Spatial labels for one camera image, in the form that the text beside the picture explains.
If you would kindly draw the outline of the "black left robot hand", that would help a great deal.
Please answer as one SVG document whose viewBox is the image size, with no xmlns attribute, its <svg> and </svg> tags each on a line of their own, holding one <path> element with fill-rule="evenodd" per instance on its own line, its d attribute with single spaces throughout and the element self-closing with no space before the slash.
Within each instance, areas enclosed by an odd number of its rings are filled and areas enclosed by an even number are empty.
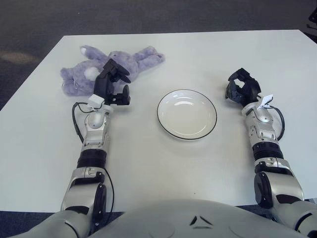
<svg viewBox="0 0 317 238">
<path fill-rule="evenodd" d="M 109 59 L 95 80 L 94 94 L 103 98 L 106 105 L 129 105 L 129 86 L 127 84 L 124 85 L 122 93 L 115 94 L 113 85 L 120 80 L 125 83 L 131 83 L 127 77 L 129 75 L 129 72 L 124 67 L 116 63 L 113 59 Z"/>
</svg>

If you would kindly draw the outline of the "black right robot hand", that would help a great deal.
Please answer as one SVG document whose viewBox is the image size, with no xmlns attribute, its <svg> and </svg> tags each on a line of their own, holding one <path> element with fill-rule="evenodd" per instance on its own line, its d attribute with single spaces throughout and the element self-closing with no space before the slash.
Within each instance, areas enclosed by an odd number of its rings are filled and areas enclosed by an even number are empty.
<svg viewBox="0 0 317 238">
<path fill-rule="evenodd" d="M 225 99 L 230 99 L 243 107 L 258 101 L 258 94 L 261 93 L 260 85 L 244 68 L 234 72 L 228 81 Z"/>
</svg>

